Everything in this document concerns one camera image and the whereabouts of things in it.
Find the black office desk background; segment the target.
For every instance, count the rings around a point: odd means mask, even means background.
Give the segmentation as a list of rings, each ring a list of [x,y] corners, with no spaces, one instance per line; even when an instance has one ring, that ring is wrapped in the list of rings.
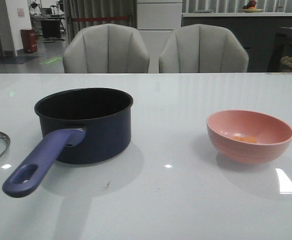
[[[60,39],[60,21],[58,19],[47,19],[41,20],[42,34],[43,38],[50,39]]]

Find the grey upholstered chair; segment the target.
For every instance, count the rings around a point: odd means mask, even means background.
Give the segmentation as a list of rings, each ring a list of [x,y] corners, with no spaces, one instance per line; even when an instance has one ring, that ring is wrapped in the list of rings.
[[[245,73],[248,63],[232,31],[206,24],[173,30],[158,60],[160,73]]]
[[[80,30],[63,54],[68,74],[148,73],[150,57],[140,32],[118,24]]]

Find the dark blue saucepan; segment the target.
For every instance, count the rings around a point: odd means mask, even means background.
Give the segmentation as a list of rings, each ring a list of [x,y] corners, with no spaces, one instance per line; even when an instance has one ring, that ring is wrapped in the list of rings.
[[[34,111],[43,138],[3,183],[13,198],[35,191],[54,162],[87,165],[111,159],[131,141],[128,93],[112,88],[80,88],[39,100]]]

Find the white cabinet behind chairs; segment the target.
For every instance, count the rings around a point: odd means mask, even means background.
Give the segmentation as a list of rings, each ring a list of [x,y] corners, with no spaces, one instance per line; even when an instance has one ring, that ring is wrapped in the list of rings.
[[[181,26],[181,13],[181,0],[137,1],[137,29],[149,52],[149,73],[159,72],[159,56],[170,32]]]

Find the red trash bin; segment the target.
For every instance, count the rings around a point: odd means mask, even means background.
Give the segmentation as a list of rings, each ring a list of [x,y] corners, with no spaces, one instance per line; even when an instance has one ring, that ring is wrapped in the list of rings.
[[[36,32],[34,29],[21,29],[21,38],[23,43],[23,51],[25,53],[35,53],[38,50]]]

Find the orange ham slices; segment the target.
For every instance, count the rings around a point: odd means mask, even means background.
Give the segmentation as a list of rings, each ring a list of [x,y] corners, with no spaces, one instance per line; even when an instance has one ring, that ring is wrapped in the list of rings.
[[[233,137],[233,139],[237,140],[237,141],[245,142],[245,143],[252,143],[252,144],[257,143],[257,140],[254,136],[237,136],[237,135],[235,135]]]

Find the grey counter cabinet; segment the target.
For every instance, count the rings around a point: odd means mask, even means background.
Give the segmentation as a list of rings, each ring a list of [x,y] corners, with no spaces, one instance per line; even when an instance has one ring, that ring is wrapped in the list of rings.
[[[249,55],[249,72],[266,72],[280,27],[292,27],[292,12],[183,13],[181,25],[204,24],[233,32]]]

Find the right grey upholstered chair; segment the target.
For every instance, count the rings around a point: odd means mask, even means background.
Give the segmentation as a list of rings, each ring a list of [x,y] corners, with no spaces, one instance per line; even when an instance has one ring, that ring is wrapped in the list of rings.
[[[160,73],[245,73],[248,63],[232,31],[206,24],[173,30],[158,60]]]

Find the left grey upholstered chair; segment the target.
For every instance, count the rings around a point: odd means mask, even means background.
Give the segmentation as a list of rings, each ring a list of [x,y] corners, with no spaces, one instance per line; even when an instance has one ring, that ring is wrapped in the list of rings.
[[[150,57],[140,32],[118,24],[80,30],[63,54],[68,74],[148,73]]]

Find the fruit plate on counter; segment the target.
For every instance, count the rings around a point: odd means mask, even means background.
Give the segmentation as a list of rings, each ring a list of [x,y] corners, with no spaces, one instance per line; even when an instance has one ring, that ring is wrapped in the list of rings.
[[[262,12],[263,9],[257,7],[257,1],[249,0],[247,4],[242,7],[242,11],[244,13],[259,13]]]

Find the pink bowl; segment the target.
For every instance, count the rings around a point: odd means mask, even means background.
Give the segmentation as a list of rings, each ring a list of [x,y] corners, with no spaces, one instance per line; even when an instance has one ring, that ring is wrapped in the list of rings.
[[[292,128],[273,116],[248,110],[223,110],[211,114],[207,132],[220,154],[239,163],[262,164],[280,157],[292,141]],[[254,136],[257,143],[234,140]]]

